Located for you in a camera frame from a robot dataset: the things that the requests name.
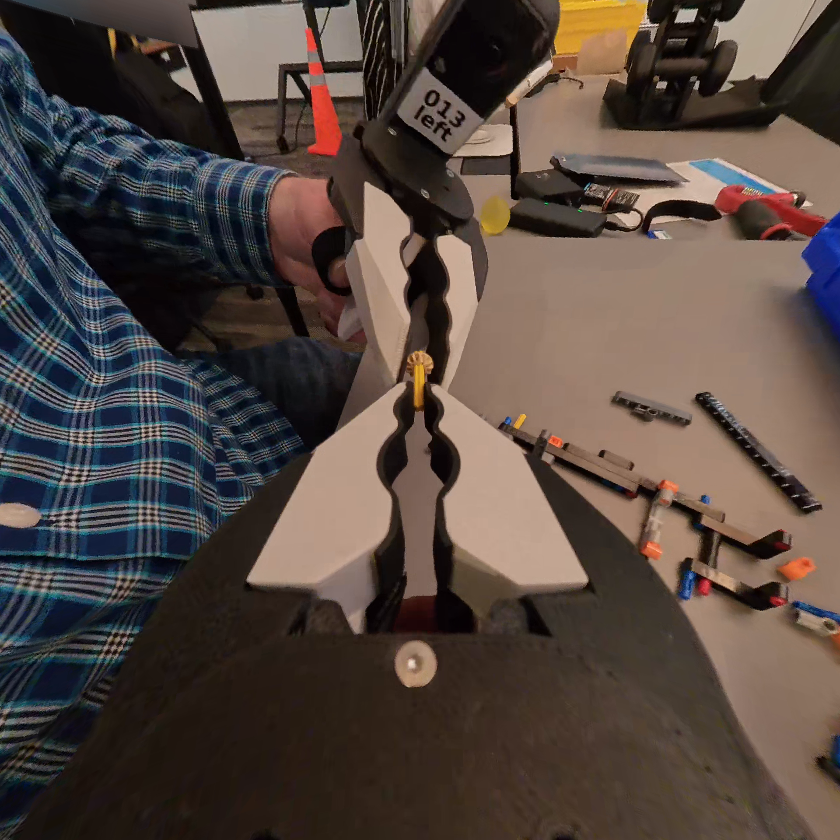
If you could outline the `person's left hand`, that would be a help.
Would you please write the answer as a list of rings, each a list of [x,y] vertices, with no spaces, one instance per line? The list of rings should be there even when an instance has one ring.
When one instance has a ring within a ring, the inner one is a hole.
[[[342,220],[321,178],[284,175],[273,186],[268,204],[268,230],[276,273],[314,297],[325,328],[339,336],[344,299],[326,288],[312,260],[312,245],[320,234]]]

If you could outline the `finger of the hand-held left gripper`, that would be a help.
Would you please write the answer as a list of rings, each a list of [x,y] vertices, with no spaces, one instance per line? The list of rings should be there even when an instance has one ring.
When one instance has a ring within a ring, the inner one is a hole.
[[[434,241],[429,281],[429,353],[433,383],[449,389],[471,330],[478,292],[471,247],[452,234]]]
[[[368,182],[362,221],[362,236],[345,260],[351,296],[344,305],[344,339],[363,332],[384,382],[399,382],[411,326],[403,246],[413,234],[412,223],[391,195]]]

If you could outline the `blue storage bin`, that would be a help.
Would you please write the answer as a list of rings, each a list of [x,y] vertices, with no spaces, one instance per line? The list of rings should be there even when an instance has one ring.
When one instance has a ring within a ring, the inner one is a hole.
[[[839,214],[815,234],[802,257],[811,271],[805,288],[839,340]]]

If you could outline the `dark grey lego beam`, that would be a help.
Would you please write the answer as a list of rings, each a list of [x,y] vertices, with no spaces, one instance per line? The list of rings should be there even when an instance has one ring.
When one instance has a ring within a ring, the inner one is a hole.
[[[630,414],[647,423],[663,421],[687,427],[692,422],[691,413],[629,392],[615,392],[612,403],[625,408]]]

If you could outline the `black power bank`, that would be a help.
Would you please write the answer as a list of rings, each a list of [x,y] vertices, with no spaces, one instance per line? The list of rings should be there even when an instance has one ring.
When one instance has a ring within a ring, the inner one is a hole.
[[[510,210],[509,228],[551,238],[597,238],[606,227],[603,213],[525,197]]]

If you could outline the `dark flat pouch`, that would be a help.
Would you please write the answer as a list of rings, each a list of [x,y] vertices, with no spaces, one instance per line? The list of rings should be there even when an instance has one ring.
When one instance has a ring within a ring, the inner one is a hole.
[[[589,181],[680,184],[688,178],[656,159],[603,154],[553,154],[552,166],[567,175]]]

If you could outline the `printed paper sheet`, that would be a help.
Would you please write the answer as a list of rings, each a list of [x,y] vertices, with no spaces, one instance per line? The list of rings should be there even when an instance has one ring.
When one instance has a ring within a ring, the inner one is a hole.
[[[670,162],[667,167],[682,180],[673,184],[643,185],[633,189],[640,195],[636,209],[643,214],[667,201],[714,204],[726,186],[746,186],[761,195],[791,192],[790,188],[768,182],[720,158]]]

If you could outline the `black backpack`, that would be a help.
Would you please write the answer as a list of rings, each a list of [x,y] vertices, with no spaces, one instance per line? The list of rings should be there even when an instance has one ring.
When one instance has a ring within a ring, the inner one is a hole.
[[[113,60],[119,89],[116,115],[156,139],[227,155],[207,109],[165,70],[134,50],[118,50]]]

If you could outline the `yellow storage bin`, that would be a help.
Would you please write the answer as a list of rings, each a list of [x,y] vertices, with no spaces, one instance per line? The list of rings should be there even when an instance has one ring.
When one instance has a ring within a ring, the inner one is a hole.
[[[575,56],[588,40],[619,32],[624,37],[624,53],[642,26],[648,3],[645,1],[559,1],[560,23],[554,38],[554,52]]]

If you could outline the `red bar clamp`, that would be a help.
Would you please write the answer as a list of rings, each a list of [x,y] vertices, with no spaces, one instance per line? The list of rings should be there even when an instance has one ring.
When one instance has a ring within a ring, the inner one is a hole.
[[[732,217],[747,240],[807,240],[828,223],[805,208],[802,192],[763,194],[745,185],[728,185],[719,192],[714,207]]]

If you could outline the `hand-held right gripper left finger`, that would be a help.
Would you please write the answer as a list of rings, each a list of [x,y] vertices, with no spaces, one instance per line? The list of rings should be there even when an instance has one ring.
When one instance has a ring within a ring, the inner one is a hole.
[[[406,588],[393,484],[413,422],[413,386],[395,385],[315,448],[248,585],[336,602],[357,634],[390,631]]]

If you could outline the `orange traffic cone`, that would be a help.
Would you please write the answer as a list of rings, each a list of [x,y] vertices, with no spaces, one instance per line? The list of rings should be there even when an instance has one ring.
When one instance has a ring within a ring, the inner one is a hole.
[[[312,27],[306,29],[308,48],[308,70],[311,97],[311,113],[314,128],[314,143],[308,147],[310,154],[335,156],[340,149],[342,132],[333,106],[329,87],[324,74],[318,44]]]

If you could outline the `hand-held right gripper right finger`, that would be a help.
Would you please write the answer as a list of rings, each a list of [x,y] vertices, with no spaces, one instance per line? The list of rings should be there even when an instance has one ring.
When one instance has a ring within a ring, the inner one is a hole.
[[[519,446],[441,386],[425,389],[439,630],[467,633],[494,605],[578,592],[587,573]]]

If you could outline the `person's jeans leg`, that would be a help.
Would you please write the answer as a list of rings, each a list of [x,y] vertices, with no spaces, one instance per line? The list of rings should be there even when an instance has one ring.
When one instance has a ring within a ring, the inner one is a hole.
[[[335,432],[362,360],[362,352],[301,337],[221,353],[180,351],[177,356],[213,364],[255,387],[290,422],[307,449]]]

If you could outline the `brown cardboard piece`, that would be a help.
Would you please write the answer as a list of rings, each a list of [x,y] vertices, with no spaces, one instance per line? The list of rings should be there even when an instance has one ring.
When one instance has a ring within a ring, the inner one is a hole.
[[[624,71],[627,51],[625,29],[593,35],[581,43],[576,57],[576,72],[584,77],[621,74]]]

